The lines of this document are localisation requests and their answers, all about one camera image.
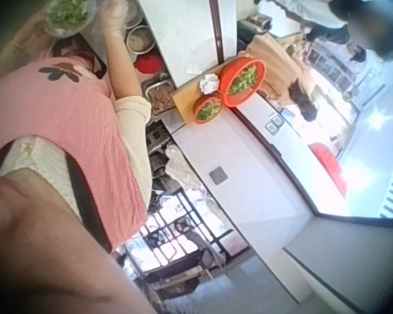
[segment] metal tray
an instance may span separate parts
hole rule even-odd
[[[145,90],[145,97],[147,98],[148,101],[150,101],[149,91],[152,90],[153,88],[155,88],[155,87],[157,87],[157,86],[160,86],[160,85],[163,85],[163,84],[169,84],[171,87],[173,87],[173,88],[176,90],[176,86],[175,86],[175,84],[173,83],[173,81],[172,81],[171,78],[168,78],[168,79],[166,79],[166,80],[162,80],[161,82],[158,82],[158,83],[156,83],[156,84],[153,84],[153,85],[150,85],[149,87],[147,87],[147,89]],[[155,114],[155,113],[154,113],[153,104],[151,103],[153,116],[154,116],[154,117],[160,116],[162,113],[165,113],[165,112],[167,112],[167,111],[169,111],[169,110],[172,110],[172,109],[175,107],[175,101],[173,100],[173,98],[172,98],[172,104],[173,104],[173,107],[172,107],[172,108],[166,109],[166,110],[164,110],[164,111],[161,111],[161,112],[158,113],[158,114]]]

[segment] sticker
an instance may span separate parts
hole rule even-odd
[[[269,131],[269,133],[271,133],[272,135],[275,135],[278,133],[278,131],[280,130],[280,128],[278,126],[276,126],[276,124],[272,121],[270,121],[265,128]]]
[[[277,114],[271,118],[271,121],[274,122],[276,126],[281,128],[284,125],[284,119],[278,116]]]
[[[187,74],[201,75],[203,74],[203,72],[204,70],[202,69],[202,66],[200,64],[190,63],[186,68]]]

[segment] orange plastic basket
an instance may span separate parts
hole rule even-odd
[[[236,95],[229,95],[229,90],[235,78],[249,65],[254,64],[257,72],[257,82],[251,88]],[[220,74],[219,91],[223,94],[223,103],[227,107],[236,107],[245,102],[261,87],[267,74],[267,67],[257,58],[239,57],[226,65]]]
[[[221,94],[220,93],[214,92],[214,93],[212,93],[210,95],[202,96],[201,98],[199,98],[195,102],[195,104],[193,106],[194,121],[195,121],[196,124],[205,124],[205,123],[211,121],[212,119],[214,119],[221,112],[221,109],[220,109],[219,112],[216,115],[212,116],[211,119],[209,119],[209,120],[199,120],[197,118],[199,110],[201,110],[201,108],[203,108],[203,106],[205,106],[205,104],[207,104],[207,102],[209,102],[213,98],[218,99],[219,102],[221,103],[221,109],[223,108],[223,106],[222,106],[223,102],[221,100]]]

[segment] cutting board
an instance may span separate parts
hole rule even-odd
[[[185,86],[181,87],[179,90],[176,90],[176,92],[172,94],[172,98],[176,104],[176,107],[178,108],[182,119],[185,121],[186,124],[192,124],[194,122],[192,112],[193,105],[199,99],[199,97],[204,95],[199,88],[199,81],[201,80],[201,78],[204,77],[205,74],[210,73],[215,73],[216,75],[219,75],[223,67],[227,64],[228,62],[218,65],[211,70],[208,70],[207,72],[193,79],[191,82],[187,83]]]

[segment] chopped green vegetable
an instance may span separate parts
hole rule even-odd
[[[218,99],[212,99],[203,108],[201,108],[196,115],[196,118],[201,121],[210,120],[221,110],[221,103]]]
[[[55,29],[71,31],[82,26],[87,19],[86,0],[58,0],[50,7],[48,20]]]
[[[249,65],[239,76],[233,80],[229,90],[229,95],[236,95],[248,88],[251,88],[257,82],[257,71],[255,65]]]

